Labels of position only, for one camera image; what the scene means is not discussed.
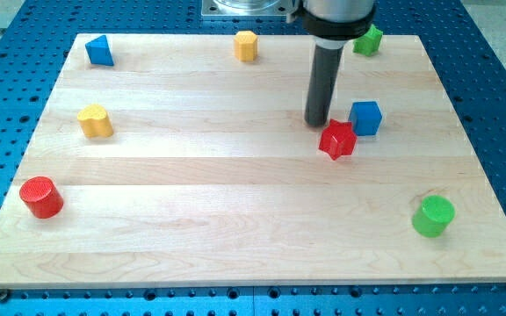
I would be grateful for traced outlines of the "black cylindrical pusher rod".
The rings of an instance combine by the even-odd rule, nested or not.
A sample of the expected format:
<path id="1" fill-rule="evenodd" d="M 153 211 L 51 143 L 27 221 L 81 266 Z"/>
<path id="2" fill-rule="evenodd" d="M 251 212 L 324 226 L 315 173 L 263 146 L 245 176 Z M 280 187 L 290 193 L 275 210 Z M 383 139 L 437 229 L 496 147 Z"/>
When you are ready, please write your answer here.
<path id="1" fill-rule="evenodd" d="M 342 48 L 315 46 L 304 111 L 304 119 L 309 126 L 321 127 L 327 122 L 342 54 Z"/>

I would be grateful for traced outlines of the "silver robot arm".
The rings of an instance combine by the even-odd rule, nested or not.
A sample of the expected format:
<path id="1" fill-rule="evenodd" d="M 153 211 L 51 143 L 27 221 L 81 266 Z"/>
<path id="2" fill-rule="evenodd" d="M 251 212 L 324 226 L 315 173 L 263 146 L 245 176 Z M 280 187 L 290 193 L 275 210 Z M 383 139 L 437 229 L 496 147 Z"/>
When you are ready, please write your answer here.
<path id="1" fill-rule="evenodd" d="M 304 110 L 309 126 L 326 124 L 343 48 L 370 30 L 376 10 L 375 0 L 304 0 L 296 1 L 286 15 L 287 23 L 300 20 L 303 29 L 314 37 Z"/>

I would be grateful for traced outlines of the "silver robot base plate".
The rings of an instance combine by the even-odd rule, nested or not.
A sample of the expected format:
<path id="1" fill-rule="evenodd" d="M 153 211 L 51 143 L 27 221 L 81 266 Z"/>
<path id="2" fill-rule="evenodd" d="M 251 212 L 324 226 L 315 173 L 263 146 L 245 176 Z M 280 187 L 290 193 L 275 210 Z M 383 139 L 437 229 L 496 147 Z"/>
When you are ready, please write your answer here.
<path id="1" fill-rule="evenodd" d="M 284 16 L 295 0 L 202 0 L 203 17 Z"/>

